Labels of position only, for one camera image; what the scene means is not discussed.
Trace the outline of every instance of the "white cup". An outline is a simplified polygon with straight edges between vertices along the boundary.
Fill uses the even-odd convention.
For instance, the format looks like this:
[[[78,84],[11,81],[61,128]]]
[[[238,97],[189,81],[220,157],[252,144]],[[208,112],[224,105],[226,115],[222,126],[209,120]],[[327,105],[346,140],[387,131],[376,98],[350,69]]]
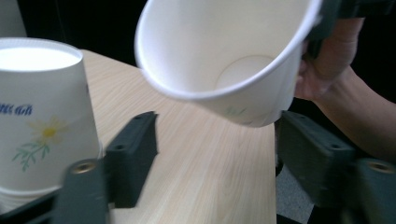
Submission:
[[[2,212],[59,188],[72,163],[100,156],[82,59],[66,44],[0,38]]]
[[[289,108],[319,0],[150,0],[135,39],[159,92],[261,127]]]

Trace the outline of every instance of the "light wood tabletop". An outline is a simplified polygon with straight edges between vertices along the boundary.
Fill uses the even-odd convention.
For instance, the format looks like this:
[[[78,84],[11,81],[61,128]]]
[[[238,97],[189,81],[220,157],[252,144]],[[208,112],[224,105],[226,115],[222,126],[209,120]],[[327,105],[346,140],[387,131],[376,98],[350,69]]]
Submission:
[[[159,154],[137,207],[113,223],[276,223],[274,126],[248,128],[160,95],[139,69],[83,50],[106,147],[134,116],[155,111]]]

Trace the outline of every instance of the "floral design on cup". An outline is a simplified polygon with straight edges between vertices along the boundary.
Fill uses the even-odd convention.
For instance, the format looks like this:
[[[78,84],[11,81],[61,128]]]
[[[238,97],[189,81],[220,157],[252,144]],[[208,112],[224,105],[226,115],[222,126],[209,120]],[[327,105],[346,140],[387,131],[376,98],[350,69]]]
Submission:
[[[12,159],[21,160],[22,170],[25,172],[31,164],[35,164],[37,157],[44,160],[50,153],[50,146],[59,144],[63,141],[62,133],[67,132],[67,124],[63,120],[52,116],[48,122],[37,119],[35,122],[27,122],[27,125],[33,129],[34,138],[17,147],[17,154]]]

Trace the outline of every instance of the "cup rim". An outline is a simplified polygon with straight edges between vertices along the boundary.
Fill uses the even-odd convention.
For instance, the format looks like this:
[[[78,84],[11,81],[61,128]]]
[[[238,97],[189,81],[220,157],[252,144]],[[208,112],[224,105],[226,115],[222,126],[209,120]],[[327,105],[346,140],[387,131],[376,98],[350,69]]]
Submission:
[[[68,65],[59,66],[57,68],[47,68],[47,69],[7,69],[0,67],[0,72],[18,72],[18,73],[35,73],[35,72],[48,72],[48,71],[56,71],[62,70],[67,67],[73,66],[75,64],[80,63],[83,60],[83,54],[81,50],[75,48],[74,46],[65,44],[63,42],[58,42],[55,40],[42,39],[42,38],[32,38],[32,37],[0,37],[0,50],[2,49],[51,49],[58,50],[63,53],[68,53],[72,56],[76,57],[76,61],[74,63],[70,63]]]
[[[306,13],[300,23],[300,26],[297,32],[294,34],[288,45],[283,48],[283,50],[279,53],[279,55],[266,67],[264,67],[261,71],[256,73],[254,76],[241,81],[239,83],[233,84],[232,86],[214,90],[214,91],[179,91],[173,90],[161,83],[161,81],[153,78],[149,75],[152,71],[150,71],[147,67],[148,59],[142,56],[143,52],[143,44],[142,44],[142,33],[147,22],[147,16],[149,14],[149,9],[155,1],[148,1],[145,8],[142,11],[141,17],[137,24],[136,29],[136,39],[134,41],[134,48],[135,48],[135,57],[136,63],[138,64],[139,68],[141,68],[141,72],[143,73],[146,80],[159,92],[168,95],[170,97],[180,99],[180,100],[187,100],[187,101],[207,101],[213,100],[225,95],[233,94],[237,91],[244,90],[245,88],[251,86],[252,84],[258,82],[262,78],[266,77],[272,71],[277,69],[288,57],[289,54],[295,50],[298,45],[303,44],[304,39],[309,34],[312,27],[315,25],[318,19],[318,13],[321,6],[321,1],[318,0],[308,0],[308,7]]]

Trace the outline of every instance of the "forearm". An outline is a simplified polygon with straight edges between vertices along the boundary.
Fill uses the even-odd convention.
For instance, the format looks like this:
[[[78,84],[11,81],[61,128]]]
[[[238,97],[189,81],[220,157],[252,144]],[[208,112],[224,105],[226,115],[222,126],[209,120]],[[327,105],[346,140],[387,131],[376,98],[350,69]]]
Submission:
[[[351,68],[314,103],[361,149],[396,162],[396,104],[371,90]]]

